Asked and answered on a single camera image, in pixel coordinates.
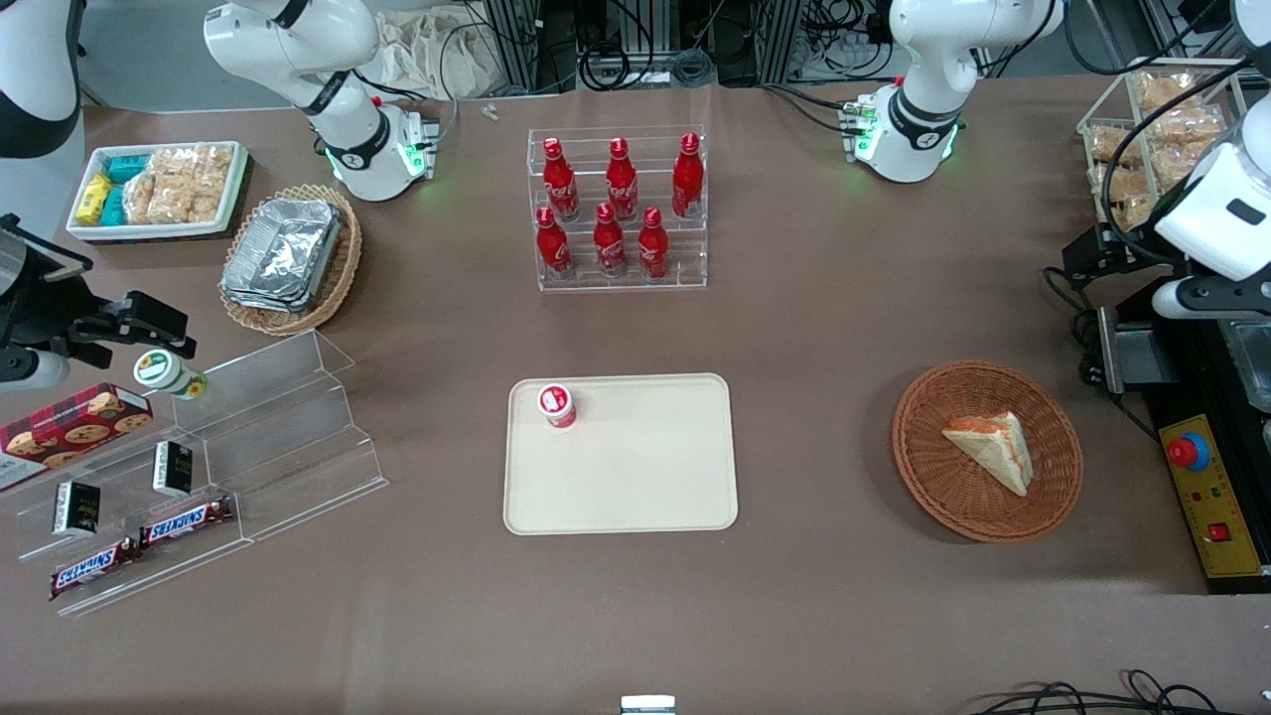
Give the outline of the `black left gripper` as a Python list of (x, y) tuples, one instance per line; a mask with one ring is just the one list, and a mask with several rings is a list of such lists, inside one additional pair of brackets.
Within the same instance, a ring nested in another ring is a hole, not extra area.
[(1110, 225), (1094, 225), (1063, 248), (1063, 276), (1071, 290), (1083, 291), (1091, 282), (1115, 273), (1139, 279), (1186, 279), (1193, 276), (1193, 264), (1158, 232), (1129, 232), (1121, 241)]

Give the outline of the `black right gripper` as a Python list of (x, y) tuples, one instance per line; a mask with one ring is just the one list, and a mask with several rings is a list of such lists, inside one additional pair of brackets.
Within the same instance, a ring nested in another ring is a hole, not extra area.
[(100, 343), (155, 345), (192, 359), (197, 342), (188, 316), (144, 291), (128, 291), (113, 312), (100, 311), (83, 279), (92, 259), (41, 239), (17, 215), (1, 217), (1, 363), (37, 366), (36, 352), (100, 366)]

